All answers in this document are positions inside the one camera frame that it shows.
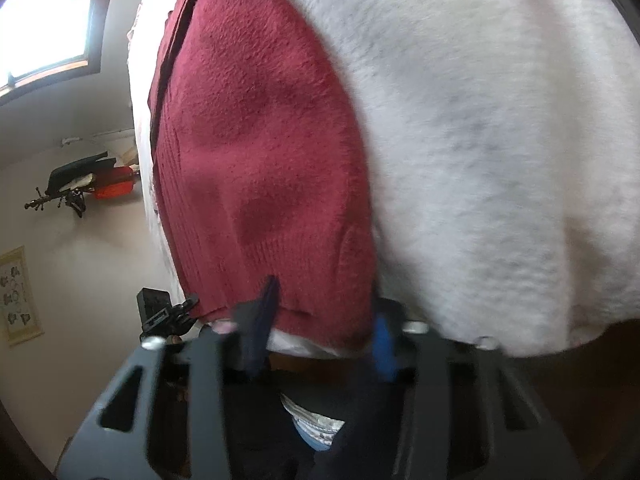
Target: window frame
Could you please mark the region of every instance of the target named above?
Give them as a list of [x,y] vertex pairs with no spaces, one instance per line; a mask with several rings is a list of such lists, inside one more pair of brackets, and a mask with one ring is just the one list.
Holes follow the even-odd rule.
[[43,66],[0,87],[0,106],[37,88],[100,72],[104,23],[110,0],[91,0],[84,54]]

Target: orange object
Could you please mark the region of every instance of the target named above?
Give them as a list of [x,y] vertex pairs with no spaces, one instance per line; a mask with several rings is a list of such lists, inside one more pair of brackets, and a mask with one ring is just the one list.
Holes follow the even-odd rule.
[[99,187],[94,191],[94,196],[98,200],[105,198],[114,198],[116,196],[126,195],[133,191],[133,181],[119,182],[110,186]]
[[96,176],[94,196],[103,200],[131,193],[134,185],[134,171],[129,166],[118,166]]

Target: white cloth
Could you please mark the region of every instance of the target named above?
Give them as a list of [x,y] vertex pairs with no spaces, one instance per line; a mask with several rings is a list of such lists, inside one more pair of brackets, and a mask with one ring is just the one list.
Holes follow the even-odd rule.
[[[640,317],[640,48],[610,0],[289,1],[360,121],[385,295],[521,356]],[[174,3],[143,0],[129,57],[165,259],[146,98]]]

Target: window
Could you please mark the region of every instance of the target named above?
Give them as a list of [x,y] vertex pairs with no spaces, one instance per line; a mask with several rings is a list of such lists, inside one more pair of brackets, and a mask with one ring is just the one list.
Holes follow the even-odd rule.
[[0,104],[100,71],[109,0],[6,0],[0,7]]

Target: sunlight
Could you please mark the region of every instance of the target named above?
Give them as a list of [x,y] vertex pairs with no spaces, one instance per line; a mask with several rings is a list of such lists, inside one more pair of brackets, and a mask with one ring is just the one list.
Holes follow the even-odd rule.
[[7,0],[0,8],[0,87],[44,66],[82,56],[91,0]]

